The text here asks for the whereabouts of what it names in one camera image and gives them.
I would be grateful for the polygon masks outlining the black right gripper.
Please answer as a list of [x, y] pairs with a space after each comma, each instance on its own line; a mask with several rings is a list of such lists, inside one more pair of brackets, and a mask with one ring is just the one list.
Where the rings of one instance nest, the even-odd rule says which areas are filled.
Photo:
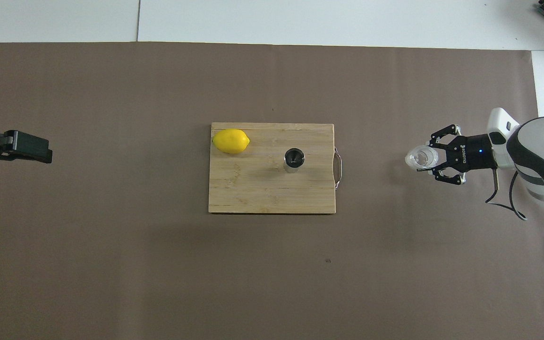
[[[455, 136], [449, 144], [442, 144], [440, 141], [445, 136]], [[430, 140], [426, 146], [433, 149], [442, 149], [452, 152], [454, 163], [442, 163], [429, 170], [436, 181], [449, 183], [452, 185], [462, 185], [466, 183], [466, 175], [463, 172], [457, 172], [456, 175], [449, 177], [444, 175], [444, 170], [482, 170], [496, 169], [497, 163], [493, 155], [493, 145], [488, 134], [478, 134], [475, 136], [462, 136], [460, 126], [451, 124], [430, 135]]]

